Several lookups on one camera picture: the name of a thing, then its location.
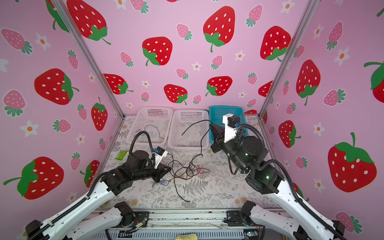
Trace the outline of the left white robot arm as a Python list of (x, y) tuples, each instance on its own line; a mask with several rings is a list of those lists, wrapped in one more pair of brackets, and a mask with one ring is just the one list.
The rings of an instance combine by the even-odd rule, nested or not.
[(130, 188), (134, 181), (153, 179), (159, 182), (171, 171), (162, 164), (168, 152), (157, 147), (150, 153), (142, 150), (128, 153), (125, 163), (94, 180), (89, 191), (61, 212), (43, 222), (32, 221), (26, 226), (29, 240), (85, 240), (111, 227), (133, 225), (137, 231), (142, 223), (136, 222), (134, 211), (126, 204), (119, 203), (111, 210), (87, 220), (87, 216), (103, 203)]

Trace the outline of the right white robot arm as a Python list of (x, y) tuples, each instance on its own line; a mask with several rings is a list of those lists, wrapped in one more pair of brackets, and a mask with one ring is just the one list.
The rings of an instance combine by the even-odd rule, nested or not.
[(224, 152), (229, 163), (241, 174), (247, 174), (247, 184), (276, 202), (289, 217), (270, 213), (255, 203), (245, 203), (241, 215), (247, 225), (268, 227), (291, 240), (343, 240), (345, 226), (332, 221), (307, 203), (295, 190), (287, 170), (277, 160), (265, 161), (267, 149), (260, 132), (248, 124), (225, 127), (210, 124), (214, 136), (214, 153)]

